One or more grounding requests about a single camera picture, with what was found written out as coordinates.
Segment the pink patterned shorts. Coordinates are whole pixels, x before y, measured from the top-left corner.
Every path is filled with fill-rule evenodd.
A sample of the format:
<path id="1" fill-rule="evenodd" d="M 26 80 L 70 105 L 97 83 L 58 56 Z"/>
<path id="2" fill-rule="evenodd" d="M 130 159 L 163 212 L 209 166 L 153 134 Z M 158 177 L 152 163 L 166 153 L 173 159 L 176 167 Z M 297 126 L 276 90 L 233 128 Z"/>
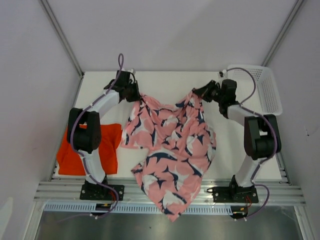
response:
<path id="1" fill-rule="evenodd" d="M 217 141 L 202 99 L 190 92 L 175 104 L 143 95 L 133 104 L 120 145 L 148 150 L 131 172 L 143 193 L 175 221 L 200 192 Z"/>

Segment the orange shorts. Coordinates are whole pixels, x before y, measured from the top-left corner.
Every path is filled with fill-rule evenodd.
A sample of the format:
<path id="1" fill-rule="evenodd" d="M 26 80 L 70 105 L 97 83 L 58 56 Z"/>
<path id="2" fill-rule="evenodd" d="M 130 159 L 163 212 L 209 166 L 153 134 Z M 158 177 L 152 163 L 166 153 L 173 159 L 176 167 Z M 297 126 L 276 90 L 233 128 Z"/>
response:
<path id="1" fill-rule="evenodd" d="M 119 123 L 105 124 L 101 127 L 101 143 L 98 153 L 103 170 L 107 175 L 118 173 L 117 148 L 122 139 L 122 126 Z M 67 142 L 67 131 L 56 154 L 60 175 L 84 176 L 85 170 L 79 155 Z"/>

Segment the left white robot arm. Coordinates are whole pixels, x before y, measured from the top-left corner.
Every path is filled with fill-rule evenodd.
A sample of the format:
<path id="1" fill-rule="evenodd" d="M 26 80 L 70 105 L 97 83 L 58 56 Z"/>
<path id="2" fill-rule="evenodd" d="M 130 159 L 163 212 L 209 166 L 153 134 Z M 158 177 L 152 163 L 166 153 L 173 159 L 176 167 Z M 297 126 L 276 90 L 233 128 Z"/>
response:
<path id="1" fill-rule="evenodd" d="M 80 157 L 85 172 L 85 186 L 97 200 L 108 196 L 110 187 L 103 170 L 99 146 L 102 141 L 101 118 L 121 101 L 135 102 L 141 99 L 135 71 L 118 70 L 98 97 L 85 108 L 73 107 L 69 111 L 67 142 Z"/>

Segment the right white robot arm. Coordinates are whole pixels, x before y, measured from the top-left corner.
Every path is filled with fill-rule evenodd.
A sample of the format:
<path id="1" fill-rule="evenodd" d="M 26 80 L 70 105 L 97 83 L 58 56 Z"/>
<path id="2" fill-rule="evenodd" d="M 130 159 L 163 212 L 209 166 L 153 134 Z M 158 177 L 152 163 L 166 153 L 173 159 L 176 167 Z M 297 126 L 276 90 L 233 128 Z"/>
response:
<path id="1" fill-rule="evenodd" d="M 202 100 L 218 104 L 219 112 L 226 119 L 244 128 L 243 146 L 246 153 L 239 171 L 232 176 L 228 186 L 207 189 L 216 203 L 242 203 L 250 198 L 258 202 L 255 179 L 262 165 L 281 150 L 277 118 L 261 114 L 243 106 L 236 99 L 237 82 L 225 79 L 221 83 L 211 80 L 193 93 Z"/>

